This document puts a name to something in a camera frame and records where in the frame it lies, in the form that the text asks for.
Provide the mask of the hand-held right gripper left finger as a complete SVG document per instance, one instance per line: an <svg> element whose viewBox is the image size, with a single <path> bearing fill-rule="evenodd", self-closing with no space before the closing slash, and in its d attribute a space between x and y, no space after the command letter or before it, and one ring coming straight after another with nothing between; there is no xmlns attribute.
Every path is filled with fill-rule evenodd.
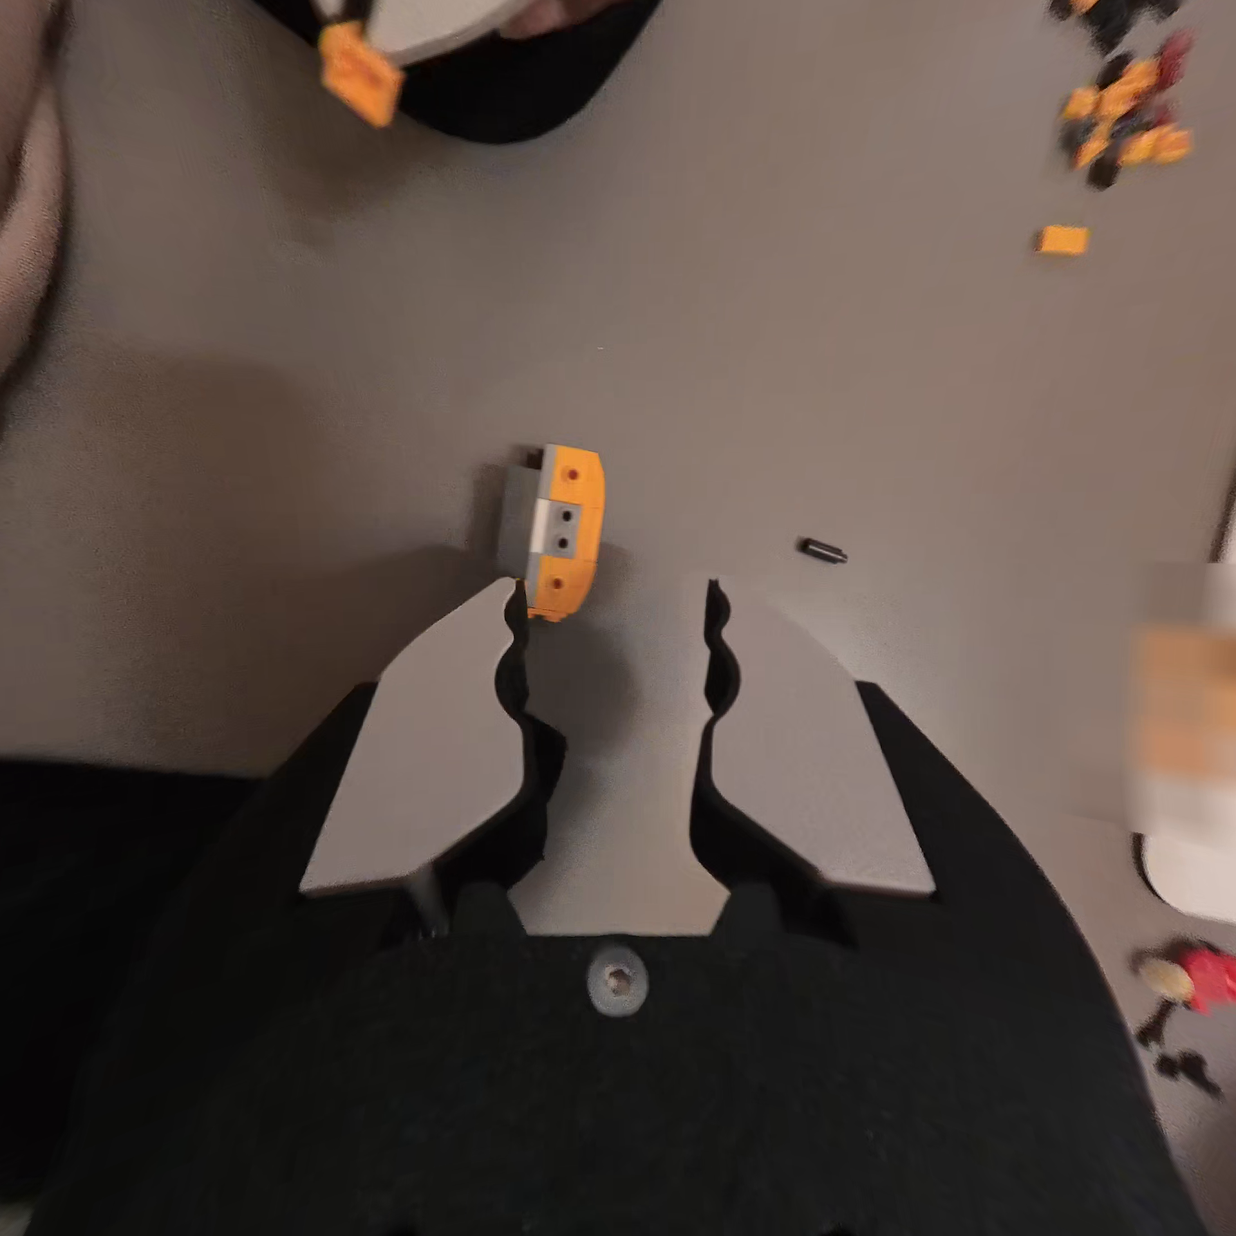
<svg viewBox="0 0 1236 1236"><path fill-rule="evenodd" d="M567 740L530 709L531 619L502 577L381 672L299 890L402 889L433 933L471 884L512 890L546 855Z"/></svg>

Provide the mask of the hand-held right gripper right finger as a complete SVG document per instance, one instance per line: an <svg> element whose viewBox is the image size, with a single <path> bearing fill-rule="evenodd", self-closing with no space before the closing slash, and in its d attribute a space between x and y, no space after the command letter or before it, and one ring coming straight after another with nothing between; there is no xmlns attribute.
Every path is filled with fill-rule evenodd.
<svg viewBox="0 0 1236 1236"><path fill-rule="evenodd" d="M930 899L929 861L842 661L728 578L706 586L703 640L690 846L708 874L786 899L826 889Z"/></svg>

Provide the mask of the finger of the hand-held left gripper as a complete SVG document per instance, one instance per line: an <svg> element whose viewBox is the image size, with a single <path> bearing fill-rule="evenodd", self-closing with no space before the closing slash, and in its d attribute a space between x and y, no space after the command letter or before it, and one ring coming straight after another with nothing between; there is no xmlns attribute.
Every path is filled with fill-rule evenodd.
<svg viewBox="0 0 1236 1236"><path fill-rule="evenodd" d="M374 1L366 43L406 68L453 53L500 29L531 1Z"/></svg>

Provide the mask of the orange lego panel piece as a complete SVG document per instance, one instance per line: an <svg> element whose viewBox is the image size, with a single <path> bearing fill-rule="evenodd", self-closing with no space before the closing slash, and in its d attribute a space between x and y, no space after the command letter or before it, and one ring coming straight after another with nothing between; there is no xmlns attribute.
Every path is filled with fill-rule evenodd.
<svg viewBox="0 0 1236 1236"><path fill-rule="evenodd" d="M369 126L390 126L406 75L366 40L364 22L324 25L318 51L322 87Z"/></svg>

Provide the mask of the orange grey lego assembly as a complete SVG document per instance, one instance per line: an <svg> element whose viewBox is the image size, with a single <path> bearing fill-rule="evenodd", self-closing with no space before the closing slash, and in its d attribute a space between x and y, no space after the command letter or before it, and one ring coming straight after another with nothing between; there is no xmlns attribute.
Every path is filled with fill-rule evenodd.
<svg viewBox="0 0 1236 1236"><path fill-rule="evenodd" d="M558 624L580 611L597 572L605 509L595 452L550 443L506 468L497 562L521 580L531 619Z"/></svg>

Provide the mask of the red lego piece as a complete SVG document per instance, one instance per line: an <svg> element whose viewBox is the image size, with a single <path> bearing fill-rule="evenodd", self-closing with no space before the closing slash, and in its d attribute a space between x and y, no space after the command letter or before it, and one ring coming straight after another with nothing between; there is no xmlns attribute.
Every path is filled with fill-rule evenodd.
<svg viewBox="0 0 1236 1236"><path fill-rule="evenodd" d="M1179 965L1188 978L1185 1005L1202 1015L1235 1003L1235 953L1211 948L1189 948Z"/></svg>

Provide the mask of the pile of small lego pieces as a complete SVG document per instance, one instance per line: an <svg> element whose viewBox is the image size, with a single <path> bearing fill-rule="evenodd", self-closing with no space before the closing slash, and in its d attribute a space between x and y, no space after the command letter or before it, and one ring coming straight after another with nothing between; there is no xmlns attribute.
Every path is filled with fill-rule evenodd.
<svg viewBox="0 0 1236 1236"><path fill-rule="evenodd" d="M1058 22L1073 21L1102 56L1087 85L1074 88L1058 116L1058 147L1093 191L1110 190L1123 172L1168 166L1195 150L1195 134L1180 125L1174 93L1195 47L1188 28L1176 28L1154 53L1137 56L1124 44L1142 19L1174 19L1182 1L1049 1Z"/></svg>

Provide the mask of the dark fleece jacket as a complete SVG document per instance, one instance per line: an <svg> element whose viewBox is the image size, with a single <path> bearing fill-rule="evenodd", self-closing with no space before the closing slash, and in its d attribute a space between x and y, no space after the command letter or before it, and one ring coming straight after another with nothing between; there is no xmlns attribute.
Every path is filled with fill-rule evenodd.
<svg viewBox="0 0 1236 1236"><path fill-rule="evenodd" d="M321 995L294 884L330 803L262 778L3 759L3 1205L24 1233L288 1232L272 1145Z"/></svg>

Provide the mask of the white book stand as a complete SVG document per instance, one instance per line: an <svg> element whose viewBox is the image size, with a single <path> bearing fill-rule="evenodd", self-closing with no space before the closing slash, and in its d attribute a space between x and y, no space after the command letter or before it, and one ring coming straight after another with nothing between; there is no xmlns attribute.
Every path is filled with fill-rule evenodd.
<svg viewBox="0 0 1236 1236"><path fill-rule="evenodd" d="M1137 836L1137 868L1151 892L1186 917L1235 924L1233 842L1205 845Z"/></svg>

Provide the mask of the beige hooded sweatshirt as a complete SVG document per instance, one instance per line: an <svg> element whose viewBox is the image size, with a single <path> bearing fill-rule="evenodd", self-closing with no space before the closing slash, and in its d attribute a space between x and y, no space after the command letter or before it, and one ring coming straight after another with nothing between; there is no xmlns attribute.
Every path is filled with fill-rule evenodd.
<svg viewBox="0 0 1236 1236"><path fill-rule="evenodd" d="M68 200L59 104L63 1L2 3L2 380L31 346Z"/></svg>

